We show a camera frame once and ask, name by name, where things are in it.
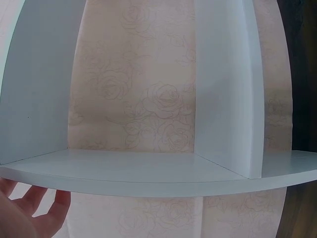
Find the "dark wooden surface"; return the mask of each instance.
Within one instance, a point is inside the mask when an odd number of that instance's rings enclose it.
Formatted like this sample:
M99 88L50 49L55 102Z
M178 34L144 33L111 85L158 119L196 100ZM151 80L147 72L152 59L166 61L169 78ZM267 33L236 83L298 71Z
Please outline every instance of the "dark wooden surface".
M293 149L317 152L317 0L277 0L293 85ZM317 238L317 181L287 188L277 238Z
M317 238L317 181L287 188L276 238Z

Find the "wall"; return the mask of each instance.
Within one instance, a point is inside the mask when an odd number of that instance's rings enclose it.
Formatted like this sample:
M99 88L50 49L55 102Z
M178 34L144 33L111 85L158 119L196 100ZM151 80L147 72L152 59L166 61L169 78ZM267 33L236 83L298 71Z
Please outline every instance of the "wall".
M0 6L10 3L1 0ZM71 148L193 151L193 6L193 0L87 0L72 79ZM288 55L281 21L276 23L276 1L255 0L255 6L264 78L287 83ZM275 102L266 107L272 114L281 109L280 100ZM266 149L290 148L289 137L284 144L279 141L266 138ZM26 189L20 184L12 197ZM273 238L285 191L174 199L74 193L56 237ZM52 199L50 190L38 214L48 210Z

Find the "vertical divider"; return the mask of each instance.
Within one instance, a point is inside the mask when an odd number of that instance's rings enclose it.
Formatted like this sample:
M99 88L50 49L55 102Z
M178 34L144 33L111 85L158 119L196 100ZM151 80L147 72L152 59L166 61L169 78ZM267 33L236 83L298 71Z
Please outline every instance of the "vertical divider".
M86 0L26 0L0 95L0 163L67 148L68 102Z
M252 0L196 0L195 153L262 176L264 87Z

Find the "white shelf panel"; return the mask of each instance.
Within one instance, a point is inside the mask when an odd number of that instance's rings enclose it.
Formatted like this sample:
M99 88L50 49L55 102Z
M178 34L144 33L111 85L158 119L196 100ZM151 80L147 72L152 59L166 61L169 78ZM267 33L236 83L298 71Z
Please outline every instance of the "white shelf panel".
M0 166L0 175L38 186L100 195L212 196L316 180L317 155L267 155L263 178L248 179L193 154L64 150Z

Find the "curved shelf edge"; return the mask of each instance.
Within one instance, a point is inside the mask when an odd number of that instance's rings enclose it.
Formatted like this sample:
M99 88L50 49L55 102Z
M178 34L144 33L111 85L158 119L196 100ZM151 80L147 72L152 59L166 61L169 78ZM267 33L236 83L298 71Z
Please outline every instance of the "curved shelf edge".
M76 150L75 154L78 153L86 155L87 151ZM56 156L56 160L52 160L51 156L54 153L50 154L50 159L47 160L43 159L47 156L44 155L0 166L0 175L3 178L54 189L131 197L194 197L236 194L292 186L317 179L317 155L309 152L279 153L265 156L264 178L259 179L244 178L213 162L205 161L204 158L196 157L196 155L190 159L184 154L161 154L162 163L155 158L156 162L150 160L144 167L134 167L132 166L134 162L136 164L143 163L143 159L148 159L151 155L155 156L156 153L140 153L146 156L139 159L139 161L135 160L136 157L134 157L134 154L136 153L132 152L90 151L89 153L92 154L89 160L87 160L90 161L90 165L87 167L87 172L81 178L78 176L80 174L78 172L81 172L82 166L85 164L81 163L80 159L78 161L73 159L63 160L64 165L62 165L58 161L58 156ZM105 157L103 157L105 163L95 163L97 156L100 157L102 153L105 154ZM122 163L122 160L118 162L115 157L107 158L106 155L120 156L124 163ZM190 176L190 179L193 182L190 182L188 179L186 180L188 171L184 172L182 177L181 174L178 174L179 171L174 169L178 165L181 156L185 158L184 163L187 164L185 167L181 164L179 166L181 169L186 168L186 166L192 168L194 176ZM276 156L280 158L278 163L274 163ZM130 164L126 164L128 159L131 160ZM167 160L170 160L169 165L171 167L171 170L167 170L167 172L170 173L170 171L174 170L174 174L166 174L162 170L163 168L166 169L166 165L168 165ZM205 162L213 167L213 171L211 171L213 174L205 174L207 171L203 170L203 167L206 166ZM156 166L155 170L157 171L157 174L154 174L154 178L143 177L143 181L136 181L138 178L136 175L141 174L139 178L142 178L142 175L146 173L149 175L155 171L154 166ZM110 171L115 172L107 176L107 173ZM109 179L111 178L116 178L117 180L110 181Z

